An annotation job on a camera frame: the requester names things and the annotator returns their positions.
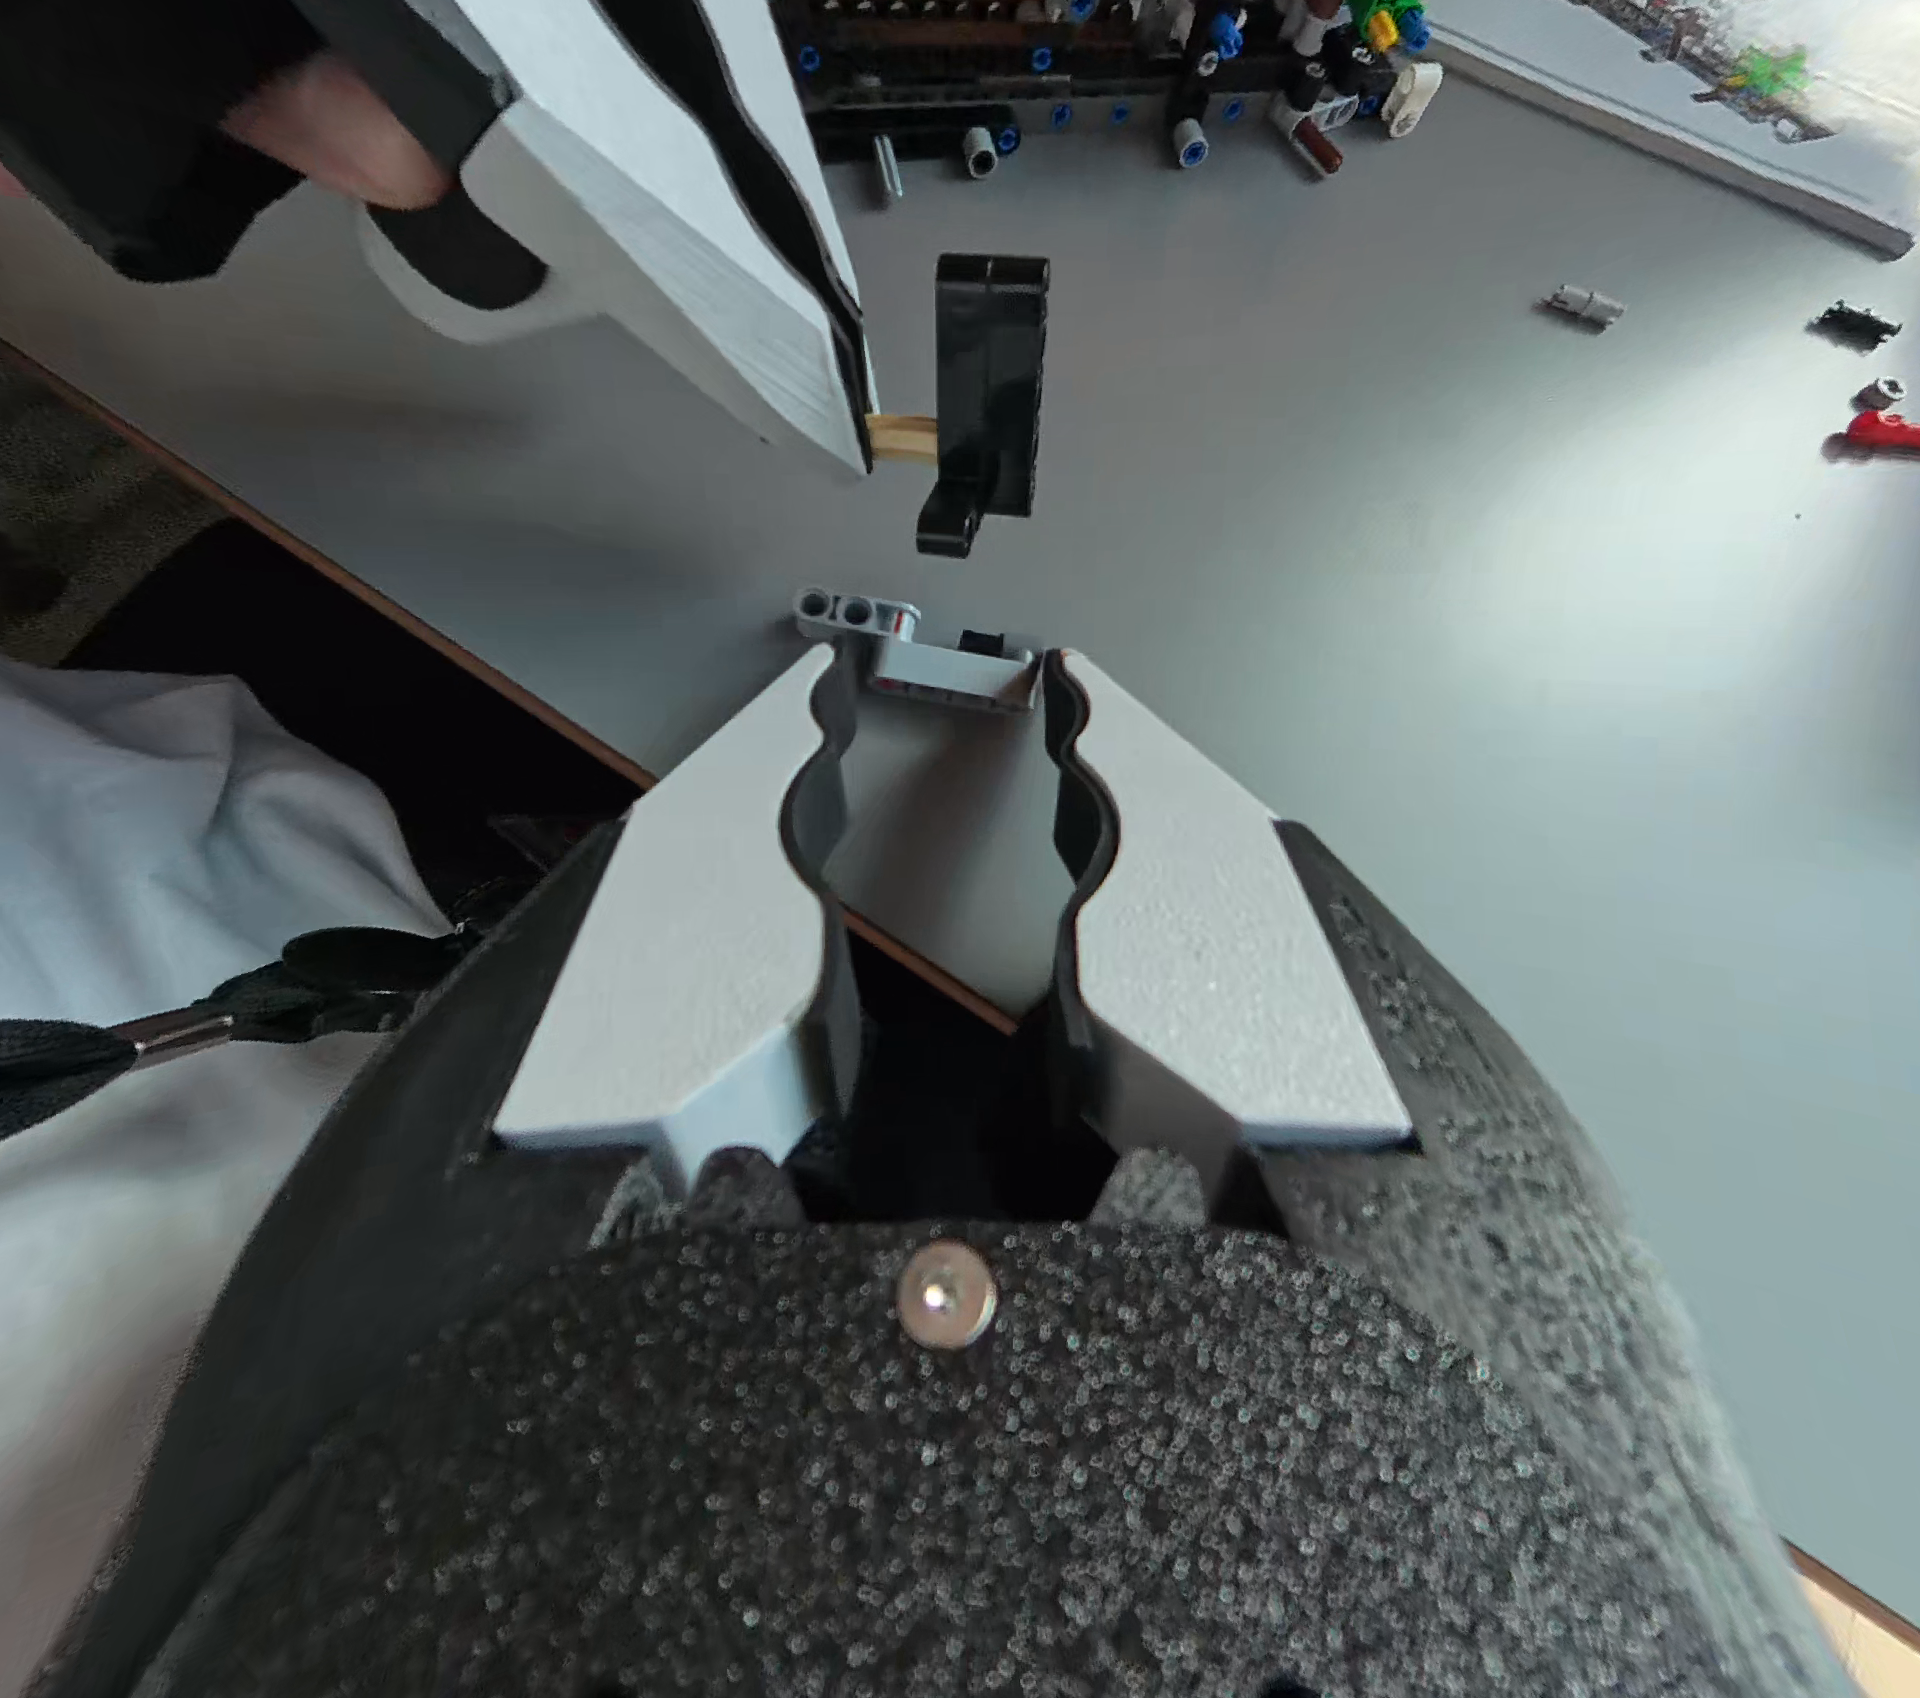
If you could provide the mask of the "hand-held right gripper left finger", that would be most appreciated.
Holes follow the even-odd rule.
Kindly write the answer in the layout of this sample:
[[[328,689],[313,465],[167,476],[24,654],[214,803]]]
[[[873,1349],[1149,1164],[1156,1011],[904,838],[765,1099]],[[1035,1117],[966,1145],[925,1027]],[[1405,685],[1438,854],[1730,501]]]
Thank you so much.
[[[855,730],[853,656],[813,643],[633,805],[499,1140],[643,1148],[689,1190],[718,1152],[782,1162],[853,1105],[862,1019],[827,864]]]

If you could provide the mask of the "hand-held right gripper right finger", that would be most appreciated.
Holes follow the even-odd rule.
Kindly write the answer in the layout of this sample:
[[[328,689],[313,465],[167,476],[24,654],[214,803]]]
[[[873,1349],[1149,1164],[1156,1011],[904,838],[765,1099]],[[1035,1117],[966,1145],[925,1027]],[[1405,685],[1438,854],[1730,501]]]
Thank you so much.
[[[1118,1155],[1205,1190],[1263,1152],[1416,1137],[1284,824],[1077,649],[1044,656],[1070,891],[1054,947],[1057,1095]]]

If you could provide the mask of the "black lego beam piece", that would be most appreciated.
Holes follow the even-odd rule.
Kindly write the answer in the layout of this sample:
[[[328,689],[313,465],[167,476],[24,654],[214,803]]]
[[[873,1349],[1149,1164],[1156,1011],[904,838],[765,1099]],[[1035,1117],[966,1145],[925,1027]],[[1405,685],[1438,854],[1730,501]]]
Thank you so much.
[[[1036,504],[1050,264],[943,254],[935,272],[937,480],[917,548],[965,559],[984,517]]]

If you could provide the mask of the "grey lego angled beam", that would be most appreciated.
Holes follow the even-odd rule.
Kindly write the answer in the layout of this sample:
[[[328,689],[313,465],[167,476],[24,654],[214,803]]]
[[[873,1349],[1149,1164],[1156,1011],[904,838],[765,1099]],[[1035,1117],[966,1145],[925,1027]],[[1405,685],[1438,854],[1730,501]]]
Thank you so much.
[[[925,643],[918,605],[831,586],[801,586],[790,607],[804,637],[866,646],[855,670],[877,695],[984,716],[1023,716],[1038,700],[1043,657],[1001,634],[966,630],[956,643]]]

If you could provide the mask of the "person's left hand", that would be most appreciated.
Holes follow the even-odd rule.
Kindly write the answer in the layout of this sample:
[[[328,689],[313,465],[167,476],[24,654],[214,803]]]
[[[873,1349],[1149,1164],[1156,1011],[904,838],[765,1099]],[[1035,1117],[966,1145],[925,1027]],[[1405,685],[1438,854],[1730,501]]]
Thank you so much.
[[[420,211],[455,185],[455,171],[335,50],[269,77],[223,116],[221,130],[326,191],[380,210]]]

